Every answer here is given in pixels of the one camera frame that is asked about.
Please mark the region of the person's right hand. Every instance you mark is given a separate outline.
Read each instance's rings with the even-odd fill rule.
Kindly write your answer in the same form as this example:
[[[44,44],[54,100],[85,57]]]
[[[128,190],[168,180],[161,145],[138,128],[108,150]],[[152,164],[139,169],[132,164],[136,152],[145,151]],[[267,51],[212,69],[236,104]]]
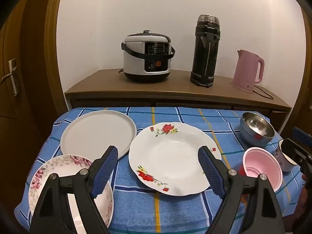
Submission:
[[[307,209],[307,204],[308,204],[308,202],[307,202],[308,201],[308,190],[306,189],[307,178],[304,174],[302,174],[301,178],[305,181],[305,185],[300,192],[298,203],[297,203],[297,206],[295,208],[295,212],[293,213],[294,222],[293,222],[292,227],[291,227],[292,233],[295,233],[295,223],[304,214],[304,212]]]

